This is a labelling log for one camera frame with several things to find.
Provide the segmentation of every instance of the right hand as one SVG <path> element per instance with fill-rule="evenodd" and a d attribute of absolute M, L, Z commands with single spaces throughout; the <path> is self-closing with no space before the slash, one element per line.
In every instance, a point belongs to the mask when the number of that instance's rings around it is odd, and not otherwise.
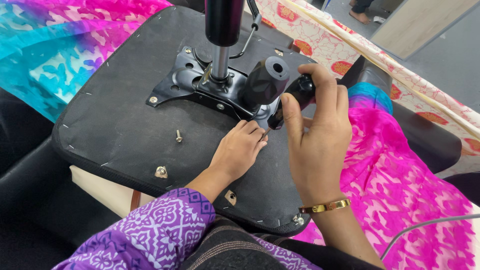
<path fill-rule="evenodd" d="M 291 94 L 283 94 L 281 100 L 293 182 L 304 205 L 311 207 L 345 198 L 339 183 L 352 127 L 347 88 L 338 86 L 319 64 L 301 65 L 298 71 L 311 74 L 316 87 L 313 119 L 302 118 L 299 103 Z"/>

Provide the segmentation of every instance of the person's leg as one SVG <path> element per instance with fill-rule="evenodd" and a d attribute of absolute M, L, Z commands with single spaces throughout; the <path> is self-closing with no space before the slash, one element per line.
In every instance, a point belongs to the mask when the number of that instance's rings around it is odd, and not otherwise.
<path fill-rule="evenodd" d="M 370 19 L 365 15 L 365 9 L 370 7 L 373 0 L 352 0 L 350 1 L 350 5 L 353 5 L 352 10 L 350 11 L 350 15 L 357 19 L 359 22 L 363 24 L 368 24 Z"/>

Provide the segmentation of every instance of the screw hole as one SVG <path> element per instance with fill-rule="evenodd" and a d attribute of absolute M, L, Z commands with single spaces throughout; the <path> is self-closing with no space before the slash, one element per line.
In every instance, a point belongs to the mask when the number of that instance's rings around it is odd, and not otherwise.
<path fill-rule="evenodd" d="M 273 64 L 273 70 L 275 70 L 276 72 L 280 73 L 283 71 L 283 67 L 282 65 L 280 65 L 279 63 L 275 63 Z"/>

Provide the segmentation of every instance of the fingernail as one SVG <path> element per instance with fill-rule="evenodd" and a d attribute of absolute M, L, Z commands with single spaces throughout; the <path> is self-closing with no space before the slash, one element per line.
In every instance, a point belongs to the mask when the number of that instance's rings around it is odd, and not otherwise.
<path fill-rule="evenodd" d="M 288 103 L 288 97 L 285 94 L 282 94 L 280 96 L 280 99 L 282 100 L 282 104 L 287 104 Z"/>

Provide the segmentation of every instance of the bare foot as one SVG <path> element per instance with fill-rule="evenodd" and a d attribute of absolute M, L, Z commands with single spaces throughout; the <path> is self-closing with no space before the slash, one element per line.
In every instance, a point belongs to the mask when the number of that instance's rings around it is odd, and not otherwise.
<path fill-rule="evenodd" d="M 353 11 L 349 12 L 350 16 L 354 17 L 357 19 L 357 21 L 361 22 L 364 25 L 367 25 L 370 23 L 370 19 L 365 15 L 365 13 L 355 13 Z"/>

